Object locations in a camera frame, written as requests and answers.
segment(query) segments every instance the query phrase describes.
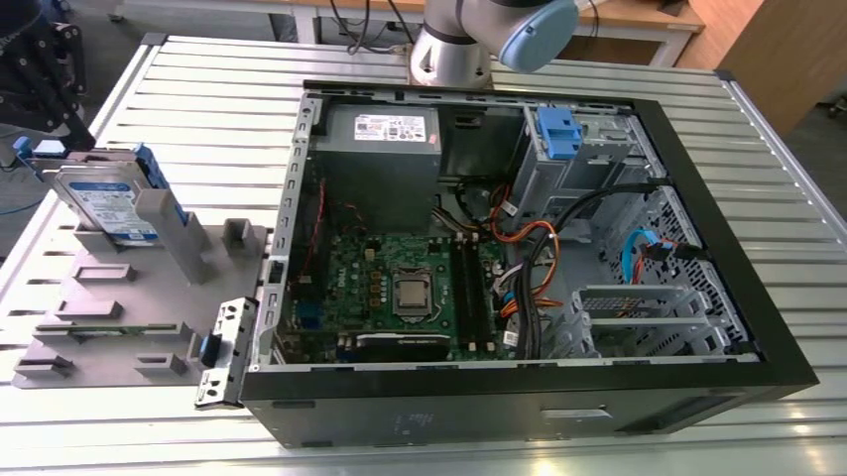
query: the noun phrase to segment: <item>green motherboard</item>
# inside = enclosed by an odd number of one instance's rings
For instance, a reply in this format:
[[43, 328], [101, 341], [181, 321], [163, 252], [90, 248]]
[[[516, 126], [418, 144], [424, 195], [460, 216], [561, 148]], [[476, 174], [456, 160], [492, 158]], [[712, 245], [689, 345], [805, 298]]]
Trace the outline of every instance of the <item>green motherboard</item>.
[[333, 237], [325, 298], [294, 305], [305, 360], [344, 361], [338, 339], [362, 332], [448, 336], [446, 360], [501, 358], [489, 292], [501, 252], [494, 242], [444, 237]]

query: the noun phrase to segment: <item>metal bracket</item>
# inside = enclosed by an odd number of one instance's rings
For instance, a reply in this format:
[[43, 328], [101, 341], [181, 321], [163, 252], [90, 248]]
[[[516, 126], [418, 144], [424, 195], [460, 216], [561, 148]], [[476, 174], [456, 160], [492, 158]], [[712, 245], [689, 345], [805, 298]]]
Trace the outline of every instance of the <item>metal bracket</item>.
[[214, 367], [202, 372], [199, 379], [194, 399], [197, 410], [243, 407], [238, 394], [247, 365], [255, 308], [257, 302], [249, 297], [221, 304], [214, 328], [199, 346], [199, 353], [203, 353], [207, 342], [219, 338]]

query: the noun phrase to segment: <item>motherboard chip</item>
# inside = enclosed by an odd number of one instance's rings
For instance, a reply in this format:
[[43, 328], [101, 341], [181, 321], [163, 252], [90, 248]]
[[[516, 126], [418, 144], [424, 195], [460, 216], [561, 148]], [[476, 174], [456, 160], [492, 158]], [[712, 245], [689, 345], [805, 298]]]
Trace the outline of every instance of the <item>motherboard chip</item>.
[[421, 322], [432, 313], [429, 269], [402, 268], [393, 274], [393, 312], [402, 322]]
[[425, 282], [402, 281], [397, 289], [400, 296], [397, 305], [400, 307], [425, 307]]

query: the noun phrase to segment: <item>motherboard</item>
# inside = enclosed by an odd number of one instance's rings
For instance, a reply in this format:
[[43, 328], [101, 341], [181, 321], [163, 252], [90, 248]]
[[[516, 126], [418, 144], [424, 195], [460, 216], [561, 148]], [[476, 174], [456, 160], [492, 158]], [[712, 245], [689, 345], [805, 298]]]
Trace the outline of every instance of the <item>motherboard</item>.
[[322, 300], [298, 300], [297, 356], [306, 362], [490, 360], [501, 245], [474, 237], [330, 239]]

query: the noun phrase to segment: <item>blue hard drive label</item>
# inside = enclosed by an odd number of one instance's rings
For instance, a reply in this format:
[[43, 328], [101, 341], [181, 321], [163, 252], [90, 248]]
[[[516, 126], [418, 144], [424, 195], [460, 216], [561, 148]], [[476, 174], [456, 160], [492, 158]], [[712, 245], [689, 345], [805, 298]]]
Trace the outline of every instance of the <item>blue hard drive label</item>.
[[153, 226], [134, 213], [134, 192], [127, 183], [71, 181], [75, 202], [101, 230], [118, 241], [143, 244], [158, 235]]

